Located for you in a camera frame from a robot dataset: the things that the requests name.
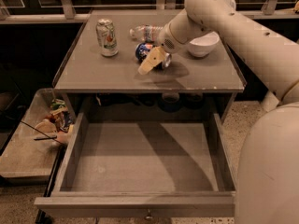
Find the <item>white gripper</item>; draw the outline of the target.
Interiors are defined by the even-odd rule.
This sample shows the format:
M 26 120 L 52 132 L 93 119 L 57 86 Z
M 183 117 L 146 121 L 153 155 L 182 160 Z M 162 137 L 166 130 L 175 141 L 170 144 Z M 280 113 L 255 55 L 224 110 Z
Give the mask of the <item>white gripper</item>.
M 172 32 L 171 25 L 168 23 L 158 34 L 157 44 L 159 46 L 149 52 L 147 58 L 140 64 L 138 73 L 140 75 L 146 75 L 164 60 L 166 52 L 176 53 L 186 42 L 186 36 L 181 31 Z

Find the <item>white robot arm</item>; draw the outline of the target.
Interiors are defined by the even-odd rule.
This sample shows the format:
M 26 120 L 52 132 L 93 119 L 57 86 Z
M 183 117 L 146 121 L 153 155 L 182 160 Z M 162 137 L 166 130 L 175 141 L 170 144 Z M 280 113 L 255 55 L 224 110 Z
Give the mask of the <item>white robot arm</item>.
M 252 126 L 241 149 L 235 224 L 299 224 L 299 44 L 226 0 L 184 0 L 139 66 L 145 75 L 208 30 L 221 35 L 281 105 Z

